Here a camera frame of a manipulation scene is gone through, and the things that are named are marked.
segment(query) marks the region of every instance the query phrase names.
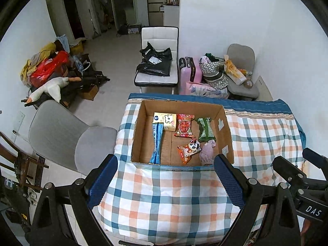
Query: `plaid tablecloth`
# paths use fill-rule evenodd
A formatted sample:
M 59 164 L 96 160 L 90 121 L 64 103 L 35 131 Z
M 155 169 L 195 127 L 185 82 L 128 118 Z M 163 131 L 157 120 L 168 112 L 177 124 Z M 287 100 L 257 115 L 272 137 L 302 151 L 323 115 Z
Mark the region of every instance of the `plaid tablecloth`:
M 118 171 L 98 206 L 102 228 L 155 244 L 222 240 L 239 208 L 232 205 L 215 171 L 141 170 L 131 163 L 133 129 L 141 101 L 138 97 L 129 99 L 122 118 L 115 146 Z M 302 169 L 302 142 L 291 113 L 243 112 L 229 107 L 225 106 L 225 112 L 234 167 L 266 185 L 284 181 L 272 169 L 276 156 Z M 262 207 L 254 229 L 260 227 L 264 212 Z

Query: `kitchen counter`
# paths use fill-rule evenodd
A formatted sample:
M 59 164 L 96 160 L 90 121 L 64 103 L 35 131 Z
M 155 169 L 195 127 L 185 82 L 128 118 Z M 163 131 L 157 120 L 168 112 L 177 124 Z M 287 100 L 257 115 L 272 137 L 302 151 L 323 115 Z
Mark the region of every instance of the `kitchen counter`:
M 164 5 L 164 26 L 179 27 L 180 7 L 178 5 Z

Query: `mop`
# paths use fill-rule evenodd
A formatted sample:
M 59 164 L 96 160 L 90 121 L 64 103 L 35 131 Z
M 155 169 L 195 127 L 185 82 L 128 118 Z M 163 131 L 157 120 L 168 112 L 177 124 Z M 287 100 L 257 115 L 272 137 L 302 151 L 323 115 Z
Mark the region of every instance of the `mop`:
M 92 36 L 92 38 L 94 39 L 94 38 L 99 37 L 100 35 L 99 35 L 98 32 L 96 31 L 95 25 L 94 25 L 93 20 L 92 20 L 92 15 L 91 15 L 90 9 L 89 9 L 89 13 L 90 13 L 91 22 L 92 22 L 92 27 L 93 27 L 93 36 Z

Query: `goose plush toy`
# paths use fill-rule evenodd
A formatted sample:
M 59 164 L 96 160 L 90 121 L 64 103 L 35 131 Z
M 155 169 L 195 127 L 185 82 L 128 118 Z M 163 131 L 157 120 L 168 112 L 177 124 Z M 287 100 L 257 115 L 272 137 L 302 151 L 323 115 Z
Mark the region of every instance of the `goose plush toy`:
M 79 77 L 75 78 L 53 78 L 43 84 L 40 88 L 31 93 L 30 97 L 26 100 L 26 104 L 37 101 L 43 93 L 49 94 L 56 102 L 59 103 L 61 99 L 60 89 L 66 87 L 72 81 L 81 81 Z

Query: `yellow snack box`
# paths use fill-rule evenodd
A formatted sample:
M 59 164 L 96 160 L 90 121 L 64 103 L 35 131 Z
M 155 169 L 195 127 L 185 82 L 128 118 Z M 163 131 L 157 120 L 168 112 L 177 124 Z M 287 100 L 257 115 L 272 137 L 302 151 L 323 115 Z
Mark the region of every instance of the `yellow snack box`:
M 177 115 L 155 112 L 153 123 L 164 123 L 164 130 L 175 131 L 177 126 Z

